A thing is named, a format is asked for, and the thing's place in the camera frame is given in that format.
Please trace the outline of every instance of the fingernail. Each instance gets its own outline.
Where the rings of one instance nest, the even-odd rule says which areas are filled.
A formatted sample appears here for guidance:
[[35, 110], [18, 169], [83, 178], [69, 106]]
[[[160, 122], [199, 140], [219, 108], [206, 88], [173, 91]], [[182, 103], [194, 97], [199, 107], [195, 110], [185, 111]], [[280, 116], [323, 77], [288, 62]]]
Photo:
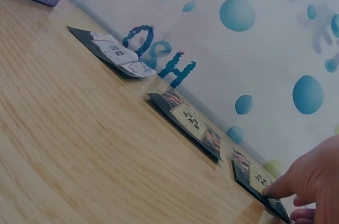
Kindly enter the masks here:
[[269, 190], [268, 186], [263, 189], [262, 193], [263, 193], [264, 196], [266, 196], [268, 190]]
[[269, 189], [270, 187], [267, 186], [265, 189], [263, 189], [262, 193], [266, 198], [273, 199], [274, 195], [272, 194], [272, 192], [269, 191]]

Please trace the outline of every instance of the table surface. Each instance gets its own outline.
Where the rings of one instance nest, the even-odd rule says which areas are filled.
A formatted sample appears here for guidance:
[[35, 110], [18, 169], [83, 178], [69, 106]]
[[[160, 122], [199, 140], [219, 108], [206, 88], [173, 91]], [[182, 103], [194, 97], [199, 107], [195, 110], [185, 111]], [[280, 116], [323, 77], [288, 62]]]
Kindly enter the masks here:
[[216, 165], [145, 101], [163, 80], [120, 78], [67, 31], [105, 33], [71, 2], [0, 15], [1, 223], [280, 223], [234, 182], [226, 136]]

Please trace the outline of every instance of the blue letter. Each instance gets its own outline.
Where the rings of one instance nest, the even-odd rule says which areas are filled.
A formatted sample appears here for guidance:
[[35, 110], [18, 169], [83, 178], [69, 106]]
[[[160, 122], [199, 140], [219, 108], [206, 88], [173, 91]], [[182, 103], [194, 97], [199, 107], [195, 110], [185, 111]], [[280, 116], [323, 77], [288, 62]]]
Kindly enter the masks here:
[[135, 36], [137, 35], [138, 33], [140, 33], [141, 31], [148, 31], [148, 34], [147, 34], [147, 38], [144, 42], [144, 44], [137, 50], [135, 51], [138, 56], [142, 56], [142, 54], [150, 47], [150, 44], [152, 43], [153, 41], [153, 37], [154, 37], [154, 34], [153, 34], [153, 28], [148, 26], [148, 25], [141, 25], [141, 26], [138, 26], [138, 27], [134, 27], [127, 35], [127, 37], [124, 38], [122, 44], [125, 48], [128, 47], [128, 44], [129, 44], [129, 41]]
[[181, 82], [188, 76], [188, 74], [195, 68], [196, 62], [191, 61], [190, 64], [188, 64], [183, 71], [178, 70], [175, 68], [175, 66], [178, 64], [180, 57], [184, 54], [184, 52], [178, 52], [175, 54], [173, 59], [169, 61], [165, 68], [159, 72], [159, 77], [164, 78], [167, 76], [170, 72], [172, 72], [176, 79], [171, 82], [171, 87], [176, 88], [178, 85], [181, 84]]
[[[158, 54], [155, 52], [155, 49], [157, 48], [157, 46], [164, 47], [164, 49], [160, 50]], [[157, 58], [165, 57], [169, 55], [171, 52], [172, 52], [172, 47], [167, 41], [164, 41], [164, 40], [156, 41], [152, 44], [151, 48], [149, 49], [150, 57], [142, 59], [142, 61], [146, 63], [148, 67], [155, 69], [157, 67]]]

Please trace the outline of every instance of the card with text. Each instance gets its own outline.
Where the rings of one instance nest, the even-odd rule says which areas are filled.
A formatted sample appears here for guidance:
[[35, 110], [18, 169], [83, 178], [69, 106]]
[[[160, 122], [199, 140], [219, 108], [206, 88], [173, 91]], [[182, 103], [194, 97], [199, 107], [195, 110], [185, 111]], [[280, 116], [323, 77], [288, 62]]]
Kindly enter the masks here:
[[149, 93], [148, 96], [207, 156], [215, 162], [221, 159], [220, 135], [214, 132], [173, 89], [163, 94]]
[[262, 194], [262, 190], [272, 183], [269, 176], [236, 150], [233, 150], [232, 165], [235, 181], [266, 206], [273, 215], [289, 223], [289, 216], [281, 201], [268, 199]]
[[134, 78], [145, 78], [156, 74], [156, 71], [139, 60], [138, 55], [121, 45], [112, 35], [100, 34], [67, 27], [68, 30], [93, 54], [110, 68], [118, 69], [125, 75]]

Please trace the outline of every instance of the blue polka dot backdrop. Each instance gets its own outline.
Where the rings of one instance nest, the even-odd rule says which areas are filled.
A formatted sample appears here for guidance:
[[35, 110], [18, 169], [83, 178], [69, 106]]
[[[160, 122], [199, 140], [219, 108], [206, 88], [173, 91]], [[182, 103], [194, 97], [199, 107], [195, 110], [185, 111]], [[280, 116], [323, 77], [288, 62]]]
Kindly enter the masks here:
[[339, 0], [75, 1], [275, 176], [339, 133]]

